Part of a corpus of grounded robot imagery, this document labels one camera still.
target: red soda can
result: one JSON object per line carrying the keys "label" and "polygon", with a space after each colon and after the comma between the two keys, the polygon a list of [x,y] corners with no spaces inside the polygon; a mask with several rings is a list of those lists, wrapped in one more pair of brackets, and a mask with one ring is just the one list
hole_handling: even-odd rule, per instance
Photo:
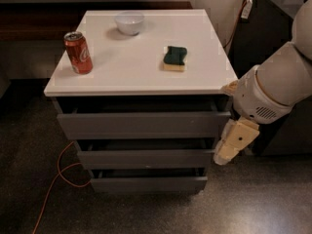
{"label": "red soda can", "polygon": [[69,32],[64,36],[64,43],[73,70],[78,74],[91,72],[93,65],[83,34],[78,31]]}

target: can top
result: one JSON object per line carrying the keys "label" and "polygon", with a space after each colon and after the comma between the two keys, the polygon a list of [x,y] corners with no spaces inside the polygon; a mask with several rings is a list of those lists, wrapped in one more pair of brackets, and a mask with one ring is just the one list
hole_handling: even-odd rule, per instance
{"label": "can top", "polygon": [[83,37],[82,33],[78,31],[68,32],[64,35],[64,39],[69,42],[77,41],[82,37]]}

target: gray drawer front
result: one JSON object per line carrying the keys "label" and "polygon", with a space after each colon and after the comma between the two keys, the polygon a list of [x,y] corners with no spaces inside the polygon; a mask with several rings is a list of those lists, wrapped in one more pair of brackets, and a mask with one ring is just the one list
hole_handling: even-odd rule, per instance
{"label": "gray drawer front", "polygon": [[95,192],[107,193],[199,192],[206,182],[206,176],[91,179]]}
{"label": "gray drawer front", "polygon": [[85,169],[206,168],[212,150],[78,151]]}
{"label": "gray drawer front", "polygon": [[229,112],[59,114],[68,139],[218,137]]}

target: sponge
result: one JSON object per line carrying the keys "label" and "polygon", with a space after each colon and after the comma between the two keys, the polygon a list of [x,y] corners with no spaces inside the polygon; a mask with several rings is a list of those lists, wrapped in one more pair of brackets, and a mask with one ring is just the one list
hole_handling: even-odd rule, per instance
{"label": "sponge", "polygon": [[164,69],[170,71],[184,71],[186,48],[169,46],[164,57]]}

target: drawer unit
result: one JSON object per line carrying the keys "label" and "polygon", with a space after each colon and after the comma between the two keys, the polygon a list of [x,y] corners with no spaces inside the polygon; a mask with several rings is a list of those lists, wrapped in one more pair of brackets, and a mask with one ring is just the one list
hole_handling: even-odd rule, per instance
{"label": "drawer unit", "polygon": [[198,192],[230,117],[226,96],[57,97],[96,192]]}

